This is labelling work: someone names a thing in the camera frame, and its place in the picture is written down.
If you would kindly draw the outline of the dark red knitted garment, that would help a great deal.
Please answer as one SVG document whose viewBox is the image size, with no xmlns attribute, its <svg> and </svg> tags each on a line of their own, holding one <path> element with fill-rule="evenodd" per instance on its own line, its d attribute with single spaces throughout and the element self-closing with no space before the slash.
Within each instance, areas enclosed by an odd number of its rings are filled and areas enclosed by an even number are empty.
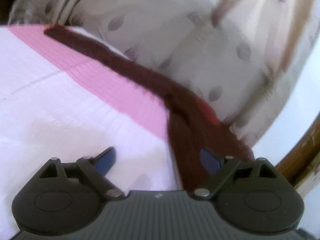
<svg viewBox="0 0 320 240">
<path fill-rule="evenodd" d="M 176 159 L 183 189 L 191 192 L 208 179 L 200 162 L 200 150 L 208 148 L 220 157 L 254 161 L 252 150 L 237 139 L 229 126 L 214 124 L 214 111 L 196 94 L 169 78 L 127 60 L 94 39 L 62 26 L 44 31 L 50 38 L 76 50 L 161 98 L 169 111 L 168 139 Z"/>
</svg>

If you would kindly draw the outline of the pink white checked bedsheet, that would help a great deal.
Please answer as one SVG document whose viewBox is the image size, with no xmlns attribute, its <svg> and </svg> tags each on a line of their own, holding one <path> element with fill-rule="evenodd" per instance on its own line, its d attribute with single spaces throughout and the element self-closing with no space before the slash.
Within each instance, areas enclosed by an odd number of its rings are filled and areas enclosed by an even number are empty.
<svg viewBox="0 0 320 240">
<path fill-rule="evenodd" d="M 1 27 L 1 239 L 18 232 L 13 198 L 52 157 L 72 163 L 112 146 L 107 179 L 122 191 L 181 187 L 163 101 L 44 29 Z"/>
</svg>

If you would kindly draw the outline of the beige leaf-patterned curtain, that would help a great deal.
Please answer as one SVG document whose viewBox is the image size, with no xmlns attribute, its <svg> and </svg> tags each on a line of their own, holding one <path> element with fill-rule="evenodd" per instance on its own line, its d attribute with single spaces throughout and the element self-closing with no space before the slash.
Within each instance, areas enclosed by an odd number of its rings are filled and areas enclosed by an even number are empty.
<svg viewBox="0 0 320 240">
<path fill-rule="evenodd" d="M 9 23 L 83 27 L 202 97 L 254 146 L 319 36 L 319 0 L 15 0 Z"/>
</svg>

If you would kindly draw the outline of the brown wooden frame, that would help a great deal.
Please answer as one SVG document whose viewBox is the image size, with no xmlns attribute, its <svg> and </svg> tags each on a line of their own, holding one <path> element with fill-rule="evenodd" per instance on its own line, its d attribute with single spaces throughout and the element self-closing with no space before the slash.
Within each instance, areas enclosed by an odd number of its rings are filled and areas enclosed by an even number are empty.
<svg viewBox="0 0 320 240">
<path fill-rule="evenodd" d="M 293 149 L 276 165 L 276 169 L 295 186 L 319 153 L 319 115 Z"/>
</svg>

